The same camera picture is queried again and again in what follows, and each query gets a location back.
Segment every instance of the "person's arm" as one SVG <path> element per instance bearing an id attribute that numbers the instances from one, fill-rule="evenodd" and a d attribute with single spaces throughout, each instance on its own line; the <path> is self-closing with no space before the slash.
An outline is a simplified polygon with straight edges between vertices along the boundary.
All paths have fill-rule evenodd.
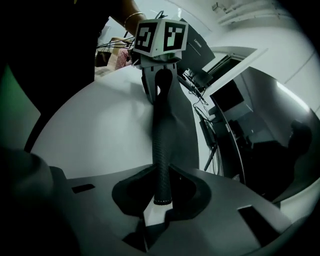
<path id="1" fill-rule="evenodd" d="M 134 0 L 116 0 L 114 10 L 110 16 L 120 25 L 125 25 L 125 29 L 135 36 L 139 21 L 145 20 L 146 16 L 144 14 L 136 14 L 131 16 L 127 21 L 126 19 L 130 15 L 139 12 L 140 10 Z"/>

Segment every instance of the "white table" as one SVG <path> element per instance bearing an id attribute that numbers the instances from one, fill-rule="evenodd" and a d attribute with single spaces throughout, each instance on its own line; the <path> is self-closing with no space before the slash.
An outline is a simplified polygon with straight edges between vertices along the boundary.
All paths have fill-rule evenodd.
<path id="1" fill-rule="evenodd" d="M 141 70 L 128 66 L 79 91 L 46 124 L 31 152 L 61 168 L 67 179 L 151 164 L 153 106 L 141 76 Z M 182 89 L 192 103 L 198 101 Z M 203 170 L 210 151 L 195 118 Z"/>

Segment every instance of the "monitor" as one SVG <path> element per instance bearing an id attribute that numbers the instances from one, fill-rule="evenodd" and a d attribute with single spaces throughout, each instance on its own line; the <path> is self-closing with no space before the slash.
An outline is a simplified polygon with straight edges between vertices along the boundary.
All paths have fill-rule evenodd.
<path id="1" fill-rule="evenodd" d="M 213 97 L 223 112 L 233 108 L 244 101 L 236 83 L 231 80 L 226 85 L 221 87 L 210 97 Z"/>
<path id="2" fill-rule="evenodd" d="M 183 72 L 190 69 L 194 74 L 202 71 L 202 68 L 215 58 L 215 55 L 207 45 L 204 38 L 192 27 L 188 26 L 186 49 L 182 52 L 182 60 L 177 67 Z"/>

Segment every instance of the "bracelet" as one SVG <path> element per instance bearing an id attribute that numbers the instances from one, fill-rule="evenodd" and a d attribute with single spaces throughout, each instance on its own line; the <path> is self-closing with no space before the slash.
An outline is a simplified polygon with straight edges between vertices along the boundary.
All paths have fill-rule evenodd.
<path id="1" fill-rule="evenodd" d="M 143 12 L 136 12 L 136 13 L 133 13 L 133 14 L 131 14 L 131 15 L 129 15 L 126 19 L 125 19 L 125 21 L 124 21 L 124 28 L 126 29 L 126 23 L 127 23 L 127 21 L 132 17 L 132 16 L 134 16 L 134 15 L 137 15 L 137 14 L 144 14 Z"/>

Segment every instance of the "person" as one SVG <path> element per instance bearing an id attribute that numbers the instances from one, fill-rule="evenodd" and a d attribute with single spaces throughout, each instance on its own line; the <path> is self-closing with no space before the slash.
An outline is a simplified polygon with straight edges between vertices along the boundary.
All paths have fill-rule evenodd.
<path id="1" fill-rule="evenodd" d="M 6 16 L 1 18 L 0 68 L 8 63 L 25 94 L 48 117 L 94 81 L 98 36 L 108 18 L 132 35 L 146 19 L 134 0 L 16 0 L 1 5 Z"/>

